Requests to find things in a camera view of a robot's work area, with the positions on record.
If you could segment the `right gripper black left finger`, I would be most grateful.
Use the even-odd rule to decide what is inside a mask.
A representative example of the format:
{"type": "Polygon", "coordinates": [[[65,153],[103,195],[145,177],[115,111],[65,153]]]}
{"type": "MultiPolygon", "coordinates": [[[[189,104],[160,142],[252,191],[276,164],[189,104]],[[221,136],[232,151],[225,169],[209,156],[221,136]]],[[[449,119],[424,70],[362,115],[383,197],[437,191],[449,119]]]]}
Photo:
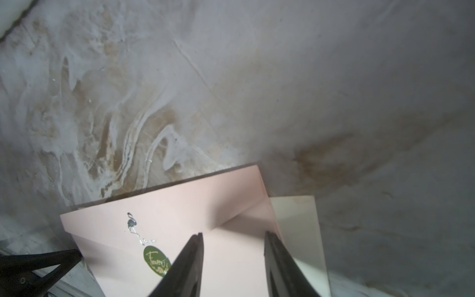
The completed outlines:
{"type": "Polygon", "coordinates": [[[200,297],[203,234],[192,235],[150,297],[200,297]]]}

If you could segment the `pink envelope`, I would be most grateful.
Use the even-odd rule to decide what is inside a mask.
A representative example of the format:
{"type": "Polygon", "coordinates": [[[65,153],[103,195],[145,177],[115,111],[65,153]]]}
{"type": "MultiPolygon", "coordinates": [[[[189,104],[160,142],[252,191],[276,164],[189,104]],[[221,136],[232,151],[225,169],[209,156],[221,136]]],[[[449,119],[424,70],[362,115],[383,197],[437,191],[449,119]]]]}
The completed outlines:
{"type": "Polygon", "coordinates": [[[265,297],[267,231],[277,219],[255,165],[63,214],[108,297],[146,297],[202,234],[203,297],[265,297]]]}

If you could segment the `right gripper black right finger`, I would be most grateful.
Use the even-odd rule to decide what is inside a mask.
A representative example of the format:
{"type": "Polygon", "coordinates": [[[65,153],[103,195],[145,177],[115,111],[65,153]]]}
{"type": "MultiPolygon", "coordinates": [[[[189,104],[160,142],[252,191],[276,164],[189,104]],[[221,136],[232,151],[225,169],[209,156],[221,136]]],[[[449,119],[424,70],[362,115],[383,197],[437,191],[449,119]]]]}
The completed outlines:
{"type": "Polygon", "coordinates": [[[265,233],[264,258],[269,297],[320,297],[271,231],[265,233]]]}

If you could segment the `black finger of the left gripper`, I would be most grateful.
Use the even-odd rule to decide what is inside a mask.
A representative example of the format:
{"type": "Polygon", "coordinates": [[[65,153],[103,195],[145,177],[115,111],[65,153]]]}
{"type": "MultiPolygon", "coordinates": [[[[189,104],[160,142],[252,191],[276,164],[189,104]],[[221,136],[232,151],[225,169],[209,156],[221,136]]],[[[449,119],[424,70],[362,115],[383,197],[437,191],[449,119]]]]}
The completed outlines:
{"type": "Polygon", "coordinates": [[[1,296],[46,297],[81,260],[77,249],[45,254],[2,254],[1,296]]]}

